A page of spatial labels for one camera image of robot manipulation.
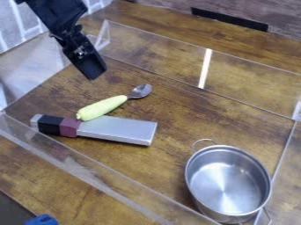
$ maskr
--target wooden surface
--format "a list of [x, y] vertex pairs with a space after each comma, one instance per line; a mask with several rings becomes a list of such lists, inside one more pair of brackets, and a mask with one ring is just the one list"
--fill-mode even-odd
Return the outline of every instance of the wooden surface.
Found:
[[[160, 19], [152, 17], [156, 13], [162, 13]], [[136, 4], [115, 3], [106, 11], [84, 19], [88, 31], [98, 30], [103, 17], [115, 18], [127, 25], [144, 28], [158, 34], [167, 34], [181, 40], [191, 40], [194, 43], [201, 43], [203, 40], [203, 45], [214, 45], [214, 40], [210, 38], [214, 29], [219, 31], [223, 27], [222, 32], [227, 37], [238, 30], [234, 26], [206, 19], [199, 23], [198, 19], [171, 11]], [[174, 26], [171, 21], [181, 21], [179, 27]], [[205, 33], [202, 27], [209, 24], [211, 33]], [[241, 46], [243, 37], [239, 37], [238, 42], [227, 37], [219, 40], [215, 43], [217, 50], [225, 49], [226, 53], [238, 51], [241, 56], [251, 53], [250, 57], [255, 58], [263, 55], [267, 62], [273, 62], [276, 57], [280, 65], [298, 62], [293, 55], [293, 59], [288, 60], [286, 56], [277, 52], [261, 51], [261, 40], [266, 39], [267, 43], [269, 36], [265, 37], [262, 33], [255, 32], [251, 32], [250, 36], [254, 40], [258, 38], [258, 42], [254, 42], [251, 47], [253, 51], [247, 48], [246, 40], [243, 47]], [[273, 41], [277, 41], [274, 36], [271, 36], [271, 44]], [[297, 43], [284, 40], [284, 45], [293, 49]], [[7, 113], [25, 124], [36, 113], [74, 116], [76, 110], [91, 102], [128, 93], [140, 83], [151, 83], [154, 86], [151, 95], [127, 102], [111, 113], [114, 116], [159, 122], [154, 143], [148, 148], [84, 138], [56, 139], [189, 207], [194, 206], [185, 185], [183, 167], [191, 155], [190, 144], [197, 139], [213, 138], [219, 143], [241, 147], [261, 160], [269, 173], [274, 173], [293, 127], [290, 119], [120, 62], [107, 58], [106, 61], [110, 70], [99, 79], [88, 82], [75, 68], [68, 67], [9, 106]], [[84, 220], [90, 220], [90, 224], [99, 224], [100, 221], [103, 224], [155, 223], [43, 160], [20, 151], [11, 142], [3, 140], [3, 143], [5, 147], [1, 148], [0, 158], [4, 162], [0, 179], [4, 182], [0, 182], [0, 188], [37, 214], [44, 211], [52, 213], [63, 224], [84, 224]], [[290, 185], [300, 184], [290, 183], [286, 179], [286, 186]], [[277, 204], [280, 206], [289, 204], [289, 200], [281, 198], [281, 194], [277, 195]], [[276, 224], [281, 224], [277, 223], [281, 221], [281, 218], [277, 218], [278, 209], [280, 207], [273, 208]]]
[[139, 4], [166, 7], [190, 14], [190, 7], [245, 18], [269, 25], [267, 31], [289, 38], [301, 39], [300, 10], [297, 0], [136, 0]]

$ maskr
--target wooden table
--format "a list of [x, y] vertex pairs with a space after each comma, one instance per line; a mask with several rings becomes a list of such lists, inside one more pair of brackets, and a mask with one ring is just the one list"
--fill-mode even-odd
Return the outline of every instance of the wooden table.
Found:
[[[114, 3], [83, 19], [90, 33], [96, 33], [103, 18], [300, 72], [301, 53], [296, 51], [300, 44], [276, 35], [124, 2]], [[68, 67], [12, 104], [7, 113], [25, 124], [36, 113], [74, 116], [79, 107], [127, 93], [140, 83], [151, 83], [151, 95], [111, 113], [159, 122], [148, 148], [84, 138], [56, 139], [189, 207], [194, 206], [183, 166], [191, 155], [190, 144], [197, 139], [214, 137], [221, 143], [247, 149], [273, 175], [294, 121], [108, 58], [106, 61], [110, 70], [99, 79], [88, 82], [76, 69]], [[296, 79], [289, 78], [284, 85], [297, 89], [294, 83]], [[61, 224], [156, 224], [8, 140], [3, 138], [1, 142], [0, 188], [35, 213], [52, 214]], [[296, 145], [290, 145], [292, 154], [296, 154]], [[297, 161], [292, 163], [285, 163], [281, 170], [297, 173], [301, 167]], [[296, 224], [301, 183], [294, 176], [281, 176], [281, 183], [269, 210], [276, 224]]]

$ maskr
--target stainless steel pot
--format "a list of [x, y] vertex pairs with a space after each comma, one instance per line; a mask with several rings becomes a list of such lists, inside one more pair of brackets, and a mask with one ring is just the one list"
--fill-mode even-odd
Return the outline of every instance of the stainless steel pot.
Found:
[[193, 143], [194, 155], [185, 170], [198, 209], [218, 222], [242, 223], [267, 203], [271, 193], [267, 170], [247, 152], [235, 147], [214, 142], [215, 145], [195, 152], [195, 144], [202, 141], [213, 142], [202, 139]]

